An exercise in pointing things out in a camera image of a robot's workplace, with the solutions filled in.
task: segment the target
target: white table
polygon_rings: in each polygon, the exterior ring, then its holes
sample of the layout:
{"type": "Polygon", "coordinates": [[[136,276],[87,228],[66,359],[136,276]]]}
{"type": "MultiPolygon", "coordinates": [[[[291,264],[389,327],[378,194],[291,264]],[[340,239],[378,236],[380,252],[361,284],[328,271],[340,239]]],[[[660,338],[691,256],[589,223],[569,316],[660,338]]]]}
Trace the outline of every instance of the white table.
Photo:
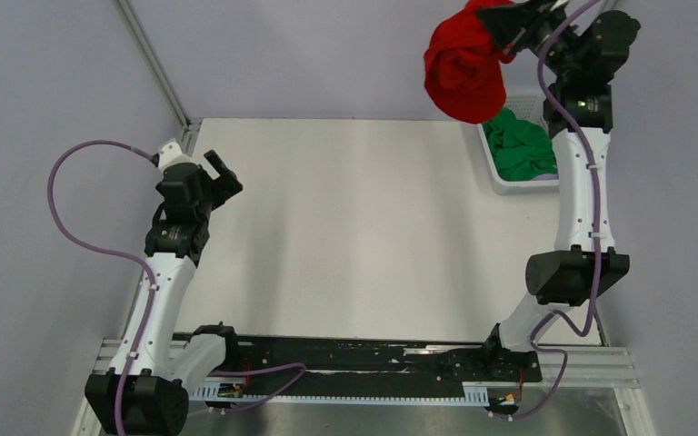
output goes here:
{"type": "MultiPolygon", "coordinates": [[[[177,330],[485,339],[553,249],[558,197],[495,195],[474,128],[205,119],[194,157],[216,150],[244,190],[213,214],[177,330]]],[[[542,342],[599,339],[558,322],[542,342]]]]}

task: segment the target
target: green garment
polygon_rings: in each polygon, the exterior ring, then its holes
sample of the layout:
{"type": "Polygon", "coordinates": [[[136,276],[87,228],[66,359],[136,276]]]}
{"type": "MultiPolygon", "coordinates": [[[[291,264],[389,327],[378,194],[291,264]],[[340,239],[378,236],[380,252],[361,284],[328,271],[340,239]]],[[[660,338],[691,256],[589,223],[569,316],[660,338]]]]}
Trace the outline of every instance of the green garment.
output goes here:
{"type": "Polygon", "coordinates": [[[506,107],[483,124],[496,171],[508,182],[531,180],[542,174],[558,174],[553,144],[542,126],[518,120],[506,107]]]}

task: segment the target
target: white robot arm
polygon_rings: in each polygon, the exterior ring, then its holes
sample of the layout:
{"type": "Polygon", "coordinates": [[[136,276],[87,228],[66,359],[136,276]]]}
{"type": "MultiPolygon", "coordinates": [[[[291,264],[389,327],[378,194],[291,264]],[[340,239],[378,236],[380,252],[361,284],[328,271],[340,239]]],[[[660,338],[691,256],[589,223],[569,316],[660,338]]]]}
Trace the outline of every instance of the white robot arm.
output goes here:
{"type": "Polygon", "coordinates": [[[188,412],[188,392],[233,356],[236,347],[233,328],[202,326],[183,351],[169,359],[181,302],[209,238],[210,212],[242,191],[242,185],[214,152],[204,157],[220,174],[217,179],[184,154],[176,141],[162,146],[157,156],[163,180],[156,189],[165,201],[145,238],[145,262],[155,283],[143,274],[122,345],[108,372],[90,375],[85,386],[85,396],[109,434],[116,433],[117,413],[125,430],[133,434],[180,432],[188,412]],[[142,336],[137,338],[143,322],[142,336]],[[121,377],[126,377],[125,388],[116,406],[121,377]]]}
{"type": "MultiPolygon", "coordinates": [[[[608,253],[614,248],[614,238],[609,225],[606,200],[606,159],[611,136],[598,128],[584,128],[593,149],[598,177],[600,179],[600,220],[599,229],[601,252],[608,253]]],[[[579,247],[582,253],[592,253],[593,247],[593,207],[595,199],[591,170],[579,136],[567,131],[553,138],[553,150],[558,164],[560,179],[561,206],[555,250],[568,252],[579,247]]],[[[525,352],[531,350],[531,331],[552,311],[569,312],[574,306],[568,302],[548,302],[540,304],[535,295],[527,293],[518,303],[514,312],[501,323],[499,332],[502,346],[508,350],[525,352]]],[[[537,334],[541,337],[553,325],[548,322],[537,334]]]]}

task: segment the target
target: white wall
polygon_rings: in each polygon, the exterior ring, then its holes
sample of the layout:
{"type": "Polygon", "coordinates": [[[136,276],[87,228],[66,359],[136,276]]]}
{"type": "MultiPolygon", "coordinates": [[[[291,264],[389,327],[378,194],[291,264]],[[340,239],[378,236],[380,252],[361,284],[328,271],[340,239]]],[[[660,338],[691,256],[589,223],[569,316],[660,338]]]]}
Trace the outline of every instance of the white wall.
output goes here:
{"type": "MultiPolygon", "coordinates": [[[[51,165],[85,140],[155,150],[175,131],[110,1],[0,1],[0,435],[71,430],[138,270],[55,229],[51,165]]],[[[122,151],[82,152],[59,174],[59,212],[88,240],[140,252],[157,176],[122,151]]]]}
{"type": "MultiPolygon", "coordinates": [[[[132,3],[191,117],[448,119],[424,51],[466,0],[132,3]]],[[[506,65],[506,86],[536,89],[535,63],[506,65]]]]}
{"type": "Polygon", "coordinates": [[[660,434],[698,434],[698,2],[623,4],[643,28],[613,83],[609,197],[632,270],[603,315],[660,434]]]}

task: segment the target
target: laundry basket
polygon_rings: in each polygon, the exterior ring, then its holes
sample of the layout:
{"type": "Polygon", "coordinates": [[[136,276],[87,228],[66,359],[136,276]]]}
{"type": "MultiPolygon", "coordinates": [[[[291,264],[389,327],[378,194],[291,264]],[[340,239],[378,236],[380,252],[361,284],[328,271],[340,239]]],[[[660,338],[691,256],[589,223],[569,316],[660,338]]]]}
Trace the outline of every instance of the laundry basket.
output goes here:
{"type": "MultiPolygon", "coordinates": [[[[519,120],[527,120],[539,124],[547,131],[547,122],[543,119],[544,95],[538,94],[509,94],[504,107],[512,110],[519,120]]],[[[558,191],[558,180],[529,180],[523,182],[508,182],[499,176],[496,171],[494,158],[491,156],[491,149],[488,148],[488,140],[485,137],[483,125],[475,126],[483,143],[485,158],[488,160],[488,167],[491,169],[491,183],[494,192],[499,195],[510,195],[515,193],[555,193],[558,191]]]]}

